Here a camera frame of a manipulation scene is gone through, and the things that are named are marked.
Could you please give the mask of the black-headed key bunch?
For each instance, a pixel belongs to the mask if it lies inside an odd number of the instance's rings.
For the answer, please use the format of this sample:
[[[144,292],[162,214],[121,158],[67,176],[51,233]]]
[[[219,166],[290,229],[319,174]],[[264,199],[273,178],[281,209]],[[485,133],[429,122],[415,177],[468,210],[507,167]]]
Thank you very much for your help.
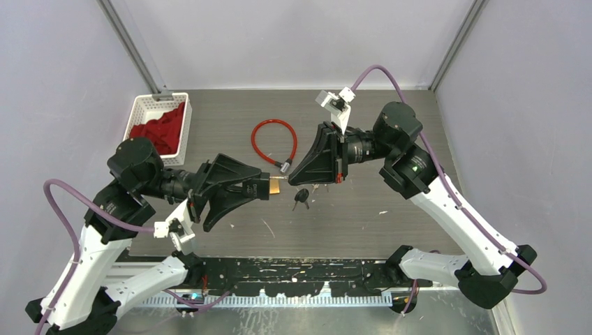
[[[304,208],[310,210],[309,197],[321,187],[321,184],[312,184],[310,188],[298,188],[294,196],[294,205],[292,211],[295,211],[299,204],[303,204]]]

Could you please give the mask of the brass padlock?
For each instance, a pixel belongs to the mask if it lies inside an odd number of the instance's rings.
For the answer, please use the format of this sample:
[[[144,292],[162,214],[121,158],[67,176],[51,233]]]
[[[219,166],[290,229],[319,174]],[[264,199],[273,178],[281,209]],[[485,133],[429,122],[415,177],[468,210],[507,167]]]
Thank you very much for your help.
[[[269,194],[270,195],[276,195],[279,194],[281,192],[281,187],[280,187],[280,183],[282,181],[287,181],[288,177],[283,175],[283,176],[279,176],[279,175],[272,175],[269,177]]]

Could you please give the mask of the black Kaijing padlock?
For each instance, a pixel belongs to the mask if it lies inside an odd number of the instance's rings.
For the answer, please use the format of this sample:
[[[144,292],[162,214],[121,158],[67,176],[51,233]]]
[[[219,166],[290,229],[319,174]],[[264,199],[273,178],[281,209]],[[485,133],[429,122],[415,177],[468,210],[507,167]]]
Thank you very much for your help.
[[[249,199],[267,201],[270,196],[270,173],[260,175],[242,182],[242,195]]]

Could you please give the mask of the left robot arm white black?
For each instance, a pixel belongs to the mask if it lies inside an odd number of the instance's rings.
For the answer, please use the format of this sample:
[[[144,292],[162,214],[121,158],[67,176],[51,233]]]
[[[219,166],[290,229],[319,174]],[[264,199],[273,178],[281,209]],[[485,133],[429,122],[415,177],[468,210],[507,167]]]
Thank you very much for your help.
[[[108,159],[112,181],[89,199],[58,179],[44,183],[47,201],[66,230],[58,186],[87,207],[73,254],[55,286],[25,310],[37,333],[106,334],[130,309],[158,292],[207,284],[207,265],[197,254],[193,224],[210,231],[226,214],[253,200],[268,200],[270,175],[225,154],[196,172],[164,165],[145,137],[124,140]],[[140,234],[170,238],[174,251],[158,265],[108,285],[105,277]]]

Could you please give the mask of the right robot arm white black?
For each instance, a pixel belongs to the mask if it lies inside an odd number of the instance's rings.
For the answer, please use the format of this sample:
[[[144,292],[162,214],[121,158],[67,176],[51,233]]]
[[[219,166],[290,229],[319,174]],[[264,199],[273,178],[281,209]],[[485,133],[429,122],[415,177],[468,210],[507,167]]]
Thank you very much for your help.
[[[422,124],[402,102],[387,103],[373,128],[338,128],[319,124],[315,140],[288,182],[337,184],[352,164],[382,160],[380,176],[404,199],[432,217],[461,248],[461,255],[443,255],[400,246],[385,263],[388,286],[433,281],[458,288],[470,302],[491,309],[503,301],[521,274],[536,259],[529,245],[503,238],[472,208],[432,155],[417,144]]]

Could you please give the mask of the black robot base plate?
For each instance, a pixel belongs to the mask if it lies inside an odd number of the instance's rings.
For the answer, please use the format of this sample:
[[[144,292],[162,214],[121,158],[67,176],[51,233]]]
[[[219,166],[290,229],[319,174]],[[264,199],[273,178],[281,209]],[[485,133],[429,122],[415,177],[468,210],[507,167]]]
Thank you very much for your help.
[[[392,277],[384,260],[352,258],[203,258],[199,275],[178,288],[205,288],[237,297],[315,297],[328,286],[331,297],[376,297],[412,282]]]

